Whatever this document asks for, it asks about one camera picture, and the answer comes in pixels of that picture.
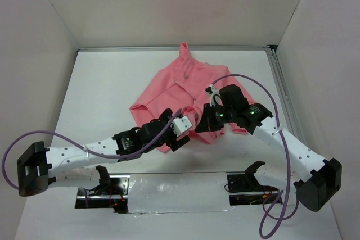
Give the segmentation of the pink zip jacket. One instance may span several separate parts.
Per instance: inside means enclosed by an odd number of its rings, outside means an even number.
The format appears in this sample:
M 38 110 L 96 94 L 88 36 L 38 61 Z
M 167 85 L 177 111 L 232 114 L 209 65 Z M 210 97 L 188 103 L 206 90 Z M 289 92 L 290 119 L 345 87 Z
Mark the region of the pink zip jacket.
M 192 57 L 187 43 L 181 43 L 179 56 L 167 67 L 161 69 L 140 97 L 130 107 L 136 124 L 142 126 L 157 119 L 167 108 L 187 116 L 192 125 L 199 123 L 203 105 L 210 100 L 205 92 L 210 83 L 229 75 L 224 65 L 211 65 Z

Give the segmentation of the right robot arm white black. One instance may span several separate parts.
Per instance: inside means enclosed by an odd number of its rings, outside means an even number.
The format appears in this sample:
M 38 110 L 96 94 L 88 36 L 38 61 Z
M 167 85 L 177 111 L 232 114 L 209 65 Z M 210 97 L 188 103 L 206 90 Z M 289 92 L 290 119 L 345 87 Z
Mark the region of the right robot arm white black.
M 205 90 L 210 101 L 204 104 L 197 133 L 220 131 L 225 124 L 236 124 L 271 149 L 290 159 L 298 177 L 293 182 L 296 197 L 313 212 L 319 211 L 341 187 L 342 165 L 335 159 L 313 152 L 286 129 L 278 127 L 273 114 L 260 103 L 250 104 L 240 87 L 231 84 Z

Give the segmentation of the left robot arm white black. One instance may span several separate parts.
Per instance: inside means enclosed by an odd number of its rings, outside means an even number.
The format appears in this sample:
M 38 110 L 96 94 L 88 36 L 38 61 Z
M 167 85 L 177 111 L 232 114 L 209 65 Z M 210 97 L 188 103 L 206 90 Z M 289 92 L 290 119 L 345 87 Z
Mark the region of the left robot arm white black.
M 102 141 L 84 145 L 71 141 L 68 147 L 46 147 L 42 141 L 35 142 L 17 159 L 19 196 L 34 196 L 53 185 L 67 186 L 71 180 L 75 184 L 91 181 L 96 193 L 105 194 L 111 180 L 104 164 L 138 159 L 163 145 L 176 151 L 189 142 L 186 133 L 191 128 L 188 117 L 168 108 L 159 118 Z M 79 171 L 92 165 L 99 175 L 92 177 Z

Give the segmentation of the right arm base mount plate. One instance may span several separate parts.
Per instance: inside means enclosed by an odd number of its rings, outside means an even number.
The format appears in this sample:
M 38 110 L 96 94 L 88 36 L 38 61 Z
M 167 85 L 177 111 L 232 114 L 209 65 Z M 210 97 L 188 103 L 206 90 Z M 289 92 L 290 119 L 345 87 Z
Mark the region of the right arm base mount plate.
M 271 204 L 278 195 L 278 189 L 258 183 L 253 174 L 227 174 L 224 189 L 229 194 L 231 206 Z

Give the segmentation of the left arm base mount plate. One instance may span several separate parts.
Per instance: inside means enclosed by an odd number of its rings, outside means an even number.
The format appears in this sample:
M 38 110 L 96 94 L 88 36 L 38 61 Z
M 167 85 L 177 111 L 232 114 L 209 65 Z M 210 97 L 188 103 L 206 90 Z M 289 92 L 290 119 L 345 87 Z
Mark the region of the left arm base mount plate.
M 110 175 L 110 185 L 99 191 L 78 188 L 75 209 L 111 209 L 117 214 L 127 214 L 130 177 Z

